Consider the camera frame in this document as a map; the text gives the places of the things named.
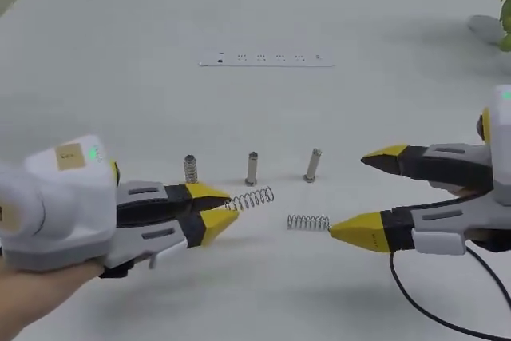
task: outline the black wire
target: black wire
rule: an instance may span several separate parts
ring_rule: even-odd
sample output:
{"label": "black wire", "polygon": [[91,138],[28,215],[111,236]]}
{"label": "black wire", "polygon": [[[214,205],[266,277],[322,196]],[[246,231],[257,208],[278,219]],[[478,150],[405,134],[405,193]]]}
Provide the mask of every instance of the black wire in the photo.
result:
{"label": "black wire", "polygon": [[[466,250],[489,273],[489,275],[492,277],[493,281],[495,281],[498,288],[500,289],[509,308],[511,309],[511,297],[509,296],[508,291],[505,289],[505,286],[502,283],[501,279],[498,278],[498,276],[495,274],[493,269],[476,252],[474,252],[470,248],[467,248]],[[405,299],[412,305],[412,307],[417,309],[419,312],[421,312],[427,318],[432,319],[435,323],[439,323],[440,325],[443,325],[444,327],[448,327],[449,329],[451,329],[453,331],[463,333],[464,335],[470,335],[472,337],[477,337],[479,339],[487,339],[489,341],[511,341],[511,339],[506,338],[506,337],[500,337],[498,335],[488,335],[486,333],[481,333],[479,331],[472,331],[465,327],[459,327],[458,325],[449,323],[449,322],[445,321],[444,319],[441,319],[441,318],[437,317],[436,315],[428,312],[426,309],[424,309],[418,303],[416,303],[415,300],[410,297],[410,295],[406,291],[405,287],[403,287],[402,282],[399,279],[398,273],[396,272],[396,268],[394,266],[394,253],[393,252],[390,254],[389,264],[390,264],[390,273],[392,273],[392,277],[394,277],[394,281],[398,285],[398,288],[401,291],[401,293],[405,296]]]}

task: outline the white device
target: white device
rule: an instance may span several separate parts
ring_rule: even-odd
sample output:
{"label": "white device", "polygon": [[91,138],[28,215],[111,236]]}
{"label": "white device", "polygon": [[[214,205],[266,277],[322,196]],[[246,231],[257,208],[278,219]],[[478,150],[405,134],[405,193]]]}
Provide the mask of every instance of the white device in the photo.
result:
{"label": "white device", "polygon": [[104,256],[116,231],[117,174],[98,137],[0,168],[0,239],[6,262],[44,271]]}

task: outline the human hand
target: human hand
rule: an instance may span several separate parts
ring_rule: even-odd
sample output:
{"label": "human hand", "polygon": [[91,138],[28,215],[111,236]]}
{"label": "human hand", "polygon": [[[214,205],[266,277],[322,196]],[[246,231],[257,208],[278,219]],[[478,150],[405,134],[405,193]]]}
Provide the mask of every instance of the human hand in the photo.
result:
{"label": "human hand", "polygon": [[53,272],[20,272],[0,259],[0,341],[13,339],[102,272],[103,267],[95,261]]}

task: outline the metal pin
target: metal pin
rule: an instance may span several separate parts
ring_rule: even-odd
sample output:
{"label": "metal pin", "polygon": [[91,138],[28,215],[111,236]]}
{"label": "metal pin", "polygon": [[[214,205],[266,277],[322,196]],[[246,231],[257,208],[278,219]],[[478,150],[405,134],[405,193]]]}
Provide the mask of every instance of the metal pin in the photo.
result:
{"label": "metal pin", "polygon": [[184,180],[186,184],[197,184],[197,160],[193,155],[187,155],[184,160]]}
{"label": "metal pin", "polygon": [[257,174],[257,152],[250,152],[248,154],[248,170],[247,170],[247,178],[245,179],[245,184],[248,187],[253,187],[257,184],[256,174]]}
{"label": "metal pin", "polygon": [[303,175],[303,179],[307,183],[314,183],[316,180],[316,169],[318,168],[319,158],[321,157],[321,149],[314,148],[312,150],[311,161],[309,161],[309,167],[307,173]]}

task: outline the tan label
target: tan label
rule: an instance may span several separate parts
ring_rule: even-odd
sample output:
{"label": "tan label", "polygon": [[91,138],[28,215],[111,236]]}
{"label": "tan label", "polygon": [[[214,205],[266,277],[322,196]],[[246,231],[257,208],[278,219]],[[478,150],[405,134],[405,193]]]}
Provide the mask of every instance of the tan label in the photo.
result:
{"label": "tan label", "polygon": [[15,233],[19,231],[20,221],[16,208],[0,203],[0,229]]}
{"label": "tan label", "polygon": [[85,167],[85,158],[78,143],[61,145],[55,149],[59,171]]}

